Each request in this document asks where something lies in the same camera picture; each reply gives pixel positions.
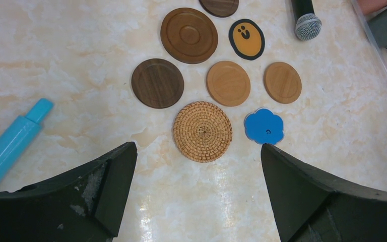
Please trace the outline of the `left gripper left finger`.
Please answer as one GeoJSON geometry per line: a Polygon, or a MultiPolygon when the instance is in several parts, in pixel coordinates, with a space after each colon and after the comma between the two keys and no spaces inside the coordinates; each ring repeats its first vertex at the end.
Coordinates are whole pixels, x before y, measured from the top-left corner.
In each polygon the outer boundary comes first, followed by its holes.
{"type": "Polygon", "coordinates": [[[0,241],[112,241],[138,151],[134,142],[15,192],[0,192],[0,241]]]}

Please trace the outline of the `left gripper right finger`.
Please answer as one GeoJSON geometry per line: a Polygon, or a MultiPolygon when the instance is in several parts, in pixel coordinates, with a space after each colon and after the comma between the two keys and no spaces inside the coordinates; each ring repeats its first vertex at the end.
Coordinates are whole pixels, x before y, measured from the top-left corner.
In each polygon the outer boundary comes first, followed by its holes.
{"type": "Polygon", "coordinates": [[[281,241],[387,241],[387,192],[342,179],[271,144],[261,149],[281,241]]]}

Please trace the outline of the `blue flower coaster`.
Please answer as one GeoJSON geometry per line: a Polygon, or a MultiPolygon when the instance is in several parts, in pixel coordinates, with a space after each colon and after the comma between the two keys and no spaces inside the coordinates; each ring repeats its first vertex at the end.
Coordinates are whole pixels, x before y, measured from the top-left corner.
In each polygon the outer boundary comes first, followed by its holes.
{"type": "Polygon", "coordinates": [[[271,110],[260,108],[244,119],[247,138],[257,144],[277,145],[284,138],[283,119],[271,110]]]}

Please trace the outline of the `woven rattan coaster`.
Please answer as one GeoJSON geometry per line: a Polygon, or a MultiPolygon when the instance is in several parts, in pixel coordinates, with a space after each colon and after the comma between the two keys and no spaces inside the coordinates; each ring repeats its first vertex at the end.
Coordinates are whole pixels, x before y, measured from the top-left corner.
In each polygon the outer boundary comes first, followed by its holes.
{"type": "Polygon", "coordinates": [[[172,134],[181,154],[198,163],[219,159],[233,137],[228,116],[207,101],[195,101],[182,108],[174,120],[172,134]]]}

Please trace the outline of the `light wooden coaster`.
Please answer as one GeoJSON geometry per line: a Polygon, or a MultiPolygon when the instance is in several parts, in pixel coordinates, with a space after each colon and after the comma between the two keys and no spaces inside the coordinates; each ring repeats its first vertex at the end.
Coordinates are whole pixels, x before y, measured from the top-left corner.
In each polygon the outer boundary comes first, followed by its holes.
{"type": "Polygon", "coordinates": [[[243,104],[250,94],[250,79],[237,63],[228,60],[211,66],[206,77],[210,96],[219,104],[235,107],[243,104]]]}
{"type": "Polygon", "coordinates": [[[266,68],[264,86],[269,96],[281,104],[293,103],[302,91],[298,72],[285,62],[274,62],[266,68]]]}

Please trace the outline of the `dark brown wooden coaster bottom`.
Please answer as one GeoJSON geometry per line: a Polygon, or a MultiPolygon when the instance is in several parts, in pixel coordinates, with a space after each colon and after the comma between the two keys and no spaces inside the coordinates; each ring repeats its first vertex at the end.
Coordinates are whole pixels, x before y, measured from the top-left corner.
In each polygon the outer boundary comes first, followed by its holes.
{"type": "Polygon", "coordinates": [[[173,63],[152,58],[134,69],[131,86],[141,103],[151,108],[163,109],[179,101],[184,91],[184,79],[173,63]]]}

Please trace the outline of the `brown ringed wooden coaster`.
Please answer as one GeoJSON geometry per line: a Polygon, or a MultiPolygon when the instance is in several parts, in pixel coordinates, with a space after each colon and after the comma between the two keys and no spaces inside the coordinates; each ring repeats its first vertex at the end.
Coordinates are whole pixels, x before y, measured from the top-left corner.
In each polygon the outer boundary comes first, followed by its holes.
{"type": "Polygon", "coordinates": [[[218,45],[214,23],[193,8],[177,8],[169,12],[162,21],[160,38],[165,50],[186,64],[208,60],[218,45]]]}

